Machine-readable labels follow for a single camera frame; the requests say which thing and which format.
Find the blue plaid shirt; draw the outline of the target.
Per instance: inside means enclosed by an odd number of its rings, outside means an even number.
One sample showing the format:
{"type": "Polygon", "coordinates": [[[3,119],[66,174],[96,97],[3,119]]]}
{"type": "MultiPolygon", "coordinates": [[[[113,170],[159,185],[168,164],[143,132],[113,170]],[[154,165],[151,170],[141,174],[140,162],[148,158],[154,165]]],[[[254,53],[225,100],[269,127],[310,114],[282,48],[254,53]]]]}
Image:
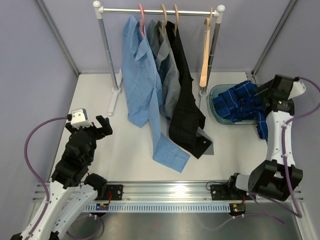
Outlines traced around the blue plaid shirt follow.
{"type": "Polygon", "coordinates": [[[219,117],[232,121],[256,121],[257,133],[260,139],[268,139],[266,111],[259,99],[256,89],[258,86],[249,80],[219,93],[211,100],[219,117]]]}

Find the beige hanger of plaid shirt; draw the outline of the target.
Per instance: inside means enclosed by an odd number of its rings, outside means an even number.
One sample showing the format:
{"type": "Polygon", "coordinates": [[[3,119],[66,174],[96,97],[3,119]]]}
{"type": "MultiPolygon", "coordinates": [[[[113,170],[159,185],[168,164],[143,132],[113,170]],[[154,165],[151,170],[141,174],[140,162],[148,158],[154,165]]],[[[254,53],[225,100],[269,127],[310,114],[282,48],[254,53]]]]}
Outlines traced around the beige hanger of plaid shirt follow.
{"type": "Polygon", "coordinates": [[[203,62],[201,68],[201,75],[199,80],[199,86],[204,88],[207,86],[207,77],[208,77],[208,63],[209,63],[209,45],[210,45],[210,31],[211,23],[213,17],[213,8],[210,10],[210,15],[204,20],[205,31],[204,31],[204,48],[203,48],[203,62]]]}

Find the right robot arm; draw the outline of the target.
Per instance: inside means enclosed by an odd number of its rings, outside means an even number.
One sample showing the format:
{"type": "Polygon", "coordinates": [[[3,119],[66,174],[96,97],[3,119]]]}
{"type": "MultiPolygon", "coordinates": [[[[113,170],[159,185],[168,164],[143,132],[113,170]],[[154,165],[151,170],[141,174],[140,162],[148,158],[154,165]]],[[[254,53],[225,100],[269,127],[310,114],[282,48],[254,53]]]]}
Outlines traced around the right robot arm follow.
{"type": "Polygon", "coordinates": [[[237,199],[247,192],[284,202],[303,178],[292,155],[290,119],[294,117],[293,99],[306,91],[298,77],[275,75],[255,91],[266,113],[268,130],[265,160],[249,175],[230,176],[226,193],[237,199]]]}

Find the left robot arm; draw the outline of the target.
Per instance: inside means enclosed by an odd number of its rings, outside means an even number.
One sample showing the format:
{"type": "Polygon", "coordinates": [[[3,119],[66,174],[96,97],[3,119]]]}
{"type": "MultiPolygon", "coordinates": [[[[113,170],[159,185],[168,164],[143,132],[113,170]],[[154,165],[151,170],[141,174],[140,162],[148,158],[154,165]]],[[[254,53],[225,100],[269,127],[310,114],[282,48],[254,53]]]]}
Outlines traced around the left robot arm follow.
{"type": "Polygon", "coordinates": [[[96,127],[79,110],[65,120],[70,137],[49,185],[35,175],[45,190],[45,197],[26,229],[14,234],[13,240],[61,240],[90,202],[112,197],[107,180],[96,173],[88,173],[97,141],[113,133],[109,119],[96,116],[101,125],[96,127]]]}

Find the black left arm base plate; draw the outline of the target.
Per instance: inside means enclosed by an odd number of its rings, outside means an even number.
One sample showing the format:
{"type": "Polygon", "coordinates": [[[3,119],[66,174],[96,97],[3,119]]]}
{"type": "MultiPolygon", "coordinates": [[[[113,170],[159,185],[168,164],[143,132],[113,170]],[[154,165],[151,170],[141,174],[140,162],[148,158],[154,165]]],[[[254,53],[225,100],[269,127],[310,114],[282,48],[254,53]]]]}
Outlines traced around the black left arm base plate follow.
{"type": "Polygon", "coordinates": [[[96,201],[121,201],[124,186],[122,184],[108,184],[97,191],[96,201]]]}

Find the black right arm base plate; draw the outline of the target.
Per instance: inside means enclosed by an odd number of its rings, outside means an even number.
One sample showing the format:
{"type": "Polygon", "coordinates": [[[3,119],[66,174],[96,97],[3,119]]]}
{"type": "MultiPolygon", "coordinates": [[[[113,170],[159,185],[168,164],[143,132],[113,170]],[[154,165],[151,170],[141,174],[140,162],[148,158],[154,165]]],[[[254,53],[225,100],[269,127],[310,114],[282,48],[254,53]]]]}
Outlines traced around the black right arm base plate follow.
{"type": "Polygon", "coordinates": [[[206,188],[210,191],[211,199],[213,201],[251,200],[246,191],[237,188],[230,188],[227,184],[210,182],[206,188]]]}

